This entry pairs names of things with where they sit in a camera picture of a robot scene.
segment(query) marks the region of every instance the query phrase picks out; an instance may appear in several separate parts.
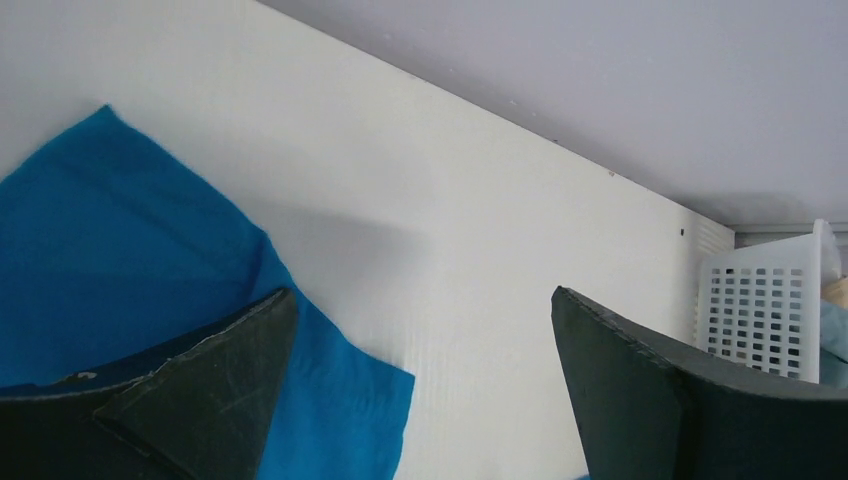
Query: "wall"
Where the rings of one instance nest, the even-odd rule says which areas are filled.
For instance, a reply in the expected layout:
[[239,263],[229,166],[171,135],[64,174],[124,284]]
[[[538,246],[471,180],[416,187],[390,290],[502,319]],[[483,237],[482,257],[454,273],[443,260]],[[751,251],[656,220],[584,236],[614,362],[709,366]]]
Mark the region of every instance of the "wall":
[[105,102],[267,229],[351,341],[416,375],[400,480],[585,473],[554,288],[689,340],[697,261],[732,245],[258,3],[0,2],[0,169]]
[[848,3],[263,1],[725,224],[848,220]]

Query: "basket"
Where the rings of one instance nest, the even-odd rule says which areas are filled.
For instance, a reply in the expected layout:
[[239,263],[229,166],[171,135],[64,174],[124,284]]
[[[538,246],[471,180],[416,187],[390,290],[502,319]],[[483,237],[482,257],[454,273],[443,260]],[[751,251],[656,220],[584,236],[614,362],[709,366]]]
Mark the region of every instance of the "basket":
[[701,265],[695,346],[783,377],[819,382],[822,285],[842,262],[830,225],[711,255]]

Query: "white plastic basket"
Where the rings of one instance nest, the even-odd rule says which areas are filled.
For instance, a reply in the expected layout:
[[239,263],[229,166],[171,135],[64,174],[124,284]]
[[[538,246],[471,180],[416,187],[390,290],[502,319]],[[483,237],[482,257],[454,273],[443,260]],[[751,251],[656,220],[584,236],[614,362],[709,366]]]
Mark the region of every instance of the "white plastic basket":
[[842,262],[830,225],[707,257],[699,278],[695,345],[789,378],[819,381],[821,287]]

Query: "towel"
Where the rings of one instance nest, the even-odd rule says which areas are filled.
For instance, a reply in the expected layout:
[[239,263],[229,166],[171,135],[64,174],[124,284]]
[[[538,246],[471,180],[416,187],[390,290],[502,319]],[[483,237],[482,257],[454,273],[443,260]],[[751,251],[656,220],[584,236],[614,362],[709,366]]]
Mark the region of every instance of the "towel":
[[350,344],[265,232],[110,107],[0,182],[0,386],[55,382],[280,287],[299,326],[259,478],[392,478],[413,376]]

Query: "black object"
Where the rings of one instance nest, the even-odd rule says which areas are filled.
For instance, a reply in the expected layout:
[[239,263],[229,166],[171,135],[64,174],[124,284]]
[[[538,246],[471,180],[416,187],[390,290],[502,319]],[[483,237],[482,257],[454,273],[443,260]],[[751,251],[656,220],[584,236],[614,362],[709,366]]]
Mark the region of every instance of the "black object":
[[552,319],[592,480],[848,478],[848,392],[714,357],[562,287]]
[[254,479],[296,327],[280,290],[59,383],[0,389],[0,478]]

